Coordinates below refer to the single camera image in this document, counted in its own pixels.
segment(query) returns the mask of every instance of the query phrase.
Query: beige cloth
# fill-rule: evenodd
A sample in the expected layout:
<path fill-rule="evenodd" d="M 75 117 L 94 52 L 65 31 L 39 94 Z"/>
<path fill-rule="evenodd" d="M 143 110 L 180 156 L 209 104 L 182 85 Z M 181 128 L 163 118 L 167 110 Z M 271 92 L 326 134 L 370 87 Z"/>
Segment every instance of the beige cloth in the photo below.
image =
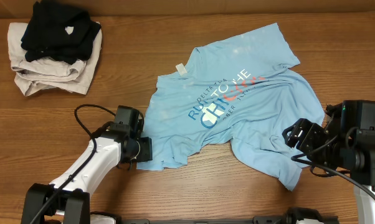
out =
<path fill-rule="evenodd" d="M 26 61 L 26 51 L 21 48 L 21 38 L 27 24 L 12 22 L 7 32 L 7 44 L 11 69 L 16 72 L 14 82 L 25 96 L 48 88 L 61 88 L 69 92 L 87 94 L 102 45 L 102 30 L 93 41 L 90 58 L 85 62 L 77 60 L 69 65 L 52 60 L 50 57 L 32 62 Z"/>

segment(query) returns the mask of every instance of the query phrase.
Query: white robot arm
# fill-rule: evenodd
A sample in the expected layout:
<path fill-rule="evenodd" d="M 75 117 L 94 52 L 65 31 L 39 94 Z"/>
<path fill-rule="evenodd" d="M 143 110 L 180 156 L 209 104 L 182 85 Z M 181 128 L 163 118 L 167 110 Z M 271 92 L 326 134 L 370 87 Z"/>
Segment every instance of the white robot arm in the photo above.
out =
<path fill-rule="evenodd" d="M 119 163 L 152 160 L 151 139 L 140 136 L 143 115 L 126 106 L 118 107 L 114 122 L 90 133 L 77 116 L 77 110 L 83 106 L 107 110 L 97 105 L 82 105 L 75 110 L 77 121 L 91 137 L 88 147 L 49 185 L 34 184 L 28 190 L 21 224 L 44 224 L 44 215 L 55 214 L 64 216 L 63 224 L 120 224 L 117 215 L 91 214 L 90 197 L 110 169 Z"/>
<path fill-rule="evenodd" d="M 358 187 L 354 187 L 354 194 L 358 206 L 358 223 L 375 224 L 375 201 L 373 198 Z"/>

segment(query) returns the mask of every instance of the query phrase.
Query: shirt sleeve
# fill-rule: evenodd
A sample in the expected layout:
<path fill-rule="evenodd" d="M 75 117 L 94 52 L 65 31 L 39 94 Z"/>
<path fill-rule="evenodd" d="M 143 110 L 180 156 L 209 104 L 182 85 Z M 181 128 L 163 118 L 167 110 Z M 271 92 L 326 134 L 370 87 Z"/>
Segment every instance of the shirt sleeve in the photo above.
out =
<path fill-rule="evenodd" d="M 214 42 L 204 48 L 208 51 L 207 55 L 252 63 L 258 70 L 291 68 L 300 64 L 276 23 Z"/>
<path fill-rule="evenodd" d="M 233 138 L 231 144 L 236 158 L 245 165 L 278 178 L 288 190 L 293 190 L 298 183 L 301 167 L 286 155 L 260 149 L 242 139 Z"/>
<path fill-rule="evenodd" d="M 188 164 L 188 157 L 199 152 L 201 146 L 192 139 L 174 135 L 168 138 L 152 138 L 153 160 L 139 162 L 137 169 L 163 170 Z"/>

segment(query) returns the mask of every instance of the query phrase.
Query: t-shirt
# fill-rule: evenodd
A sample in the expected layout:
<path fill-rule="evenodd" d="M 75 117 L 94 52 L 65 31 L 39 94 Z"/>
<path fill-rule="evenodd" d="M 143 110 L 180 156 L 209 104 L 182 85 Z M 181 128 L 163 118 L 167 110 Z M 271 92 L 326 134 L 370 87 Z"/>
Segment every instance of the t-shirt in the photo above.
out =
<path fill-rule="evenodd" d="M 277 24 L 196 47 L 187 73 L 158 77 L 143 130 L 153 160 L 137 168 L 181 167 L 205 145 L 230 140 L 239 161 L 292 190 L 305 165 L 290 159 L 300 152 L 282 132 L 299 118 L 324 117 L 311 86 L 289 70 L 299 63 Z"/>

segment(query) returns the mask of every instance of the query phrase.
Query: wood grain surface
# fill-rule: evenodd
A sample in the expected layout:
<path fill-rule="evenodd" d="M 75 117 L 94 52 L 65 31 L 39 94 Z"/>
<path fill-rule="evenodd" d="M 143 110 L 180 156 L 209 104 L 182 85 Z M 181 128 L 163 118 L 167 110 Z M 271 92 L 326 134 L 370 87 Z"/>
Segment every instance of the wood grain surface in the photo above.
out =
<path fill-rule="evenodd" d="M 30 18 L 37 0 L 0 0 L 0 18 Z M 91 16 L 175 16 L 375 11 L 375 0 L 57 0 Z"/>
<path fill-rule="evenodd" d="M 7 54 L 10 22 L 0 20 L 0 223 L 20 223 L 24 196 L 35 182 L 47 184 L 80 156 L 88 136 L 73 110 L 93 103 L 145 112 L 158 75 L 186 63 L 192 49 L 274 22 L 300 59 L 305 77 L 325 106 L 343 100 L 375 100 L 375 13 L 257 14 L 235 16 L 97 17 L 103 44 L 86 96 L 45 90 L 25 97 L 14 84 Z M 111 119 L 95 109 L 81 119 L 96 129 Z M 91 209 L 123 218 L 252 218 L 288 207 L 318 209 L 357 223 L 353 186 L 315 177 L 305 169 L 293 192 L 233 155 L 229 143 L 207 146 L 189 165 L 162 172 L 113 169 L 92 197 Z"/>

